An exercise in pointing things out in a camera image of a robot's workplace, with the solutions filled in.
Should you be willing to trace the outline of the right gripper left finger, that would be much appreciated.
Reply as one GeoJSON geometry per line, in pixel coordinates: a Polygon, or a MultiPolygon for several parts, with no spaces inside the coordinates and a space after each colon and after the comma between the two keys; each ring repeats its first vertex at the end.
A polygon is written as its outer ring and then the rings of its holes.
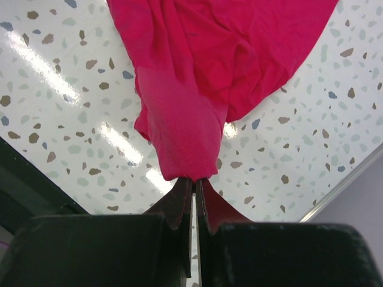
{"type": "Polygon", "coordinates": [[[179,179],[141,215],[30,219],[1,261],[2,286],[185,286],[192,183],[179,179]]]}

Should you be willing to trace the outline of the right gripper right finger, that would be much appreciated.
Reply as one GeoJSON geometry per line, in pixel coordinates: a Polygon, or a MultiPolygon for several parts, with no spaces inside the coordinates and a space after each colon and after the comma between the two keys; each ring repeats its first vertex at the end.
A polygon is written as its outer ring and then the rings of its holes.
{"type": "Polygon", "coordinates": [[[201,286],[381,286],[361,234],[342,224],[253,222],[196,183],[201,286]]]}

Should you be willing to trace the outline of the magenta t-shirt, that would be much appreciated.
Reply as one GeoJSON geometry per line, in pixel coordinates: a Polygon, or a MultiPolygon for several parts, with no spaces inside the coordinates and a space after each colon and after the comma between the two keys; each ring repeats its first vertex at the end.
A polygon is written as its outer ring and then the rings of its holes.
{"type": "Polygon", "coordinates": [[[109,1],[163,177],[217,173],[223,128],[281,88],[336,1],[109,1]]]}

